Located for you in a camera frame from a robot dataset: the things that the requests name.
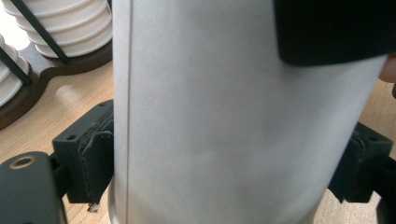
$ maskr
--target wooden table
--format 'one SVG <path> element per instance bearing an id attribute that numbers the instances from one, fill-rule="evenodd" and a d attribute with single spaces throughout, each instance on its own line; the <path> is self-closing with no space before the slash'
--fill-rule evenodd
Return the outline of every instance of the wooden table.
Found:
<path id="1" fill-rule="evenodd" d="M 56 77 L 37 105 L 24 117 L 0 132 L 0 162 L 20 153 L 52 152 L 51 140 L 93 106 L 113 98 L 112 63 L 91 72 Z M 378 81 L 365 107 L 361 122 L 396 140 L 396 100 L 391 85 Z M 105 193 L 98 213 L 88 213 L 87 204 L 69 204 L 64 199 L 69 222 L 109 223 Z M 375 195 L 368 204 L 340 204 L 329 191 L 323 197 L 315 223 L 376 223 Z"/>

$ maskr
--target white cylinder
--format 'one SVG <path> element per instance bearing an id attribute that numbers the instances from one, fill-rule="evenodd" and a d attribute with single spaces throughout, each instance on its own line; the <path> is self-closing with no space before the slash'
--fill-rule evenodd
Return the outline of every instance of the white cylinder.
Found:
<path id="1" fill-rule="evenodd" d="M 2 0 L 28 38 L 44 56 L 57 55 L 9 0 Z M 112 38 L 111 10 L 107 0 L 24 1 L 52 38 L 69 57 L 91 53 Z"/>
<path id="2" fill-rule="evenodd" d="M 0 35 L 0 48 L 8 54 L 8 56 L 25 74 L 28 74 L 29 63 L 20 57 L 18 52 L 12 46 L 5 43 L 2 35 Z M 21 81 L 15 77 L 2 62 L 0 62 L 0 107 L 12 99 L 12 97 L 14 97 L 20 90 L 21 86 Z"/>
<path id="3" fill-rule="evenodd" d="M 272 1 L 116 1 L 113 223 L 309 223 L 385 57 L 277 55 Z"/>

